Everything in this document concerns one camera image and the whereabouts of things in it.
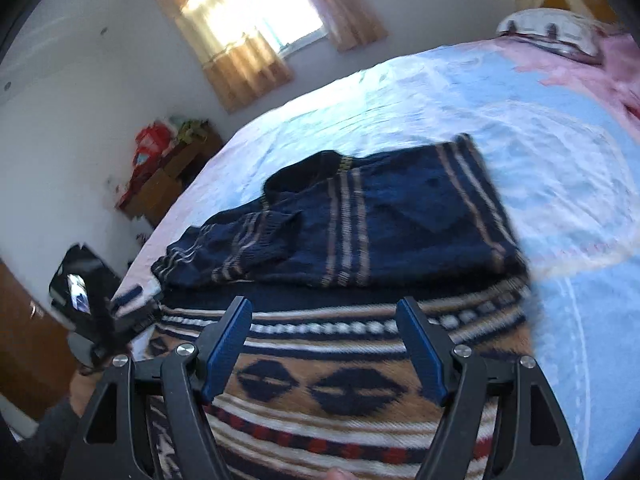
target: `gray sleeve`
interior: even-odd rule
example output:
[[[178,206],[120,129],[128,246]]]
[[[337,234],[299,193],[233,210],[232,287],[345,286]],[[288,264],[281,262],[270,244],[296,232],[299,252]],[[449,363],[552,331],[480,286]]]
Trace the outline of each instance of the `gray sleeve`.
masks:
[[[20,446],[43,480],[59,480],[66,452],[78,429],[78,416],[67,398],[49,408],[36,433]]]

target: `bed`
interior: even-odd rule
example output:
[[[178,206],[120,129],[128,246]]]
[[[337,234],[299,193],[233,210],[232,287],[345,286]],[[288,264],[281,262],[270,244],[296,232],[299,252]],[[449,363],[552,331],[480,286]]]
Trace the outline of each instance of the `bed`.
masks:
[[[640,66],[640,54],[635,61]],[[442,47],[355,73],[239,130],[169,211],[120,291],[140,284],[144,298],[156,292],[149,269],[168,244],[257,198],[284,166],[319,150],[366,156],[467,132],[529,261],[535,356],[585,478],[603,480],[640,428],[633,82],[508,40]]]

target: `brown wooden furniture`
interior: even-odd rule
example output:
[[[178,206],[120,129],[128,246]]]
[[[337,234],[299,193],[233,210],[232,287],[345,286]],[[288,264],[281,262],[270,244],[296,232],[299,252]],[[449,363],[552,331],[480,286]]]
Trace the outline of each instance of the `brown wooden furniture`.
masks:
[[[68,392],[76,370],[66,333],[0,261],[0,393],[35,420]]]
[[[158,226],[204,165],[222,149],[222,139],[213,128],[207,126],[206,131],[206,140],[181,142],[164,157],[161,167],[122,206],[129,218],[145,216],[151,225]]]

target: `silver bolt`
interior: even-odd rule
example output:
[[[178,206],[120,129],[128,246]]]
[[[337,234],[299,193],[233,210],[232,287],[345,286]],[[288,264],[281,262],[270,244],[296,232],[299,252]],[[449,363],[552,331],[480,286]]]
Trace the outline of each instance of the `silver bolt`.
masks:
[[[182,343],[178,345],[178,348],[175,349],[175,352],[182,357],[186,357],[187,355],[191,355],[195,352],[196,347],[191,343]]]
[[[116,355],[116,357],[114,357],[111,361],[113,366],[117,368],[122,368],[128,362],[129,362],[129,358],[124,354]]]
[[[453,349],[453,353],[458,357],[469,357],[471,355],[471,348],[467,345],[456,345]]]
[[[524,366],[525,368],[535,368],[536,367],[536,360],[531,357],[530,355],[523,355],[520,358],[520,364],[522,366]]]

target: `curtain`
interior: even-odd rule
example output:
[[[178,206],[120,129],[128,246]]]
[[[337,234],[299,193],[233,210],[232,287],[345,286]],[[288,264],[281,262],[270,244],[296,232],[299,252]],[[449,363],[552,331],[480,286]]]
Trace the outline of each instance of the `curtain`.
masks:
[[[158,1],[191,45],[228,112],[292,79],[258,31],[245,0]]]
[[[385,27],[362,0],[310,0],[339,51],[388,36]]]

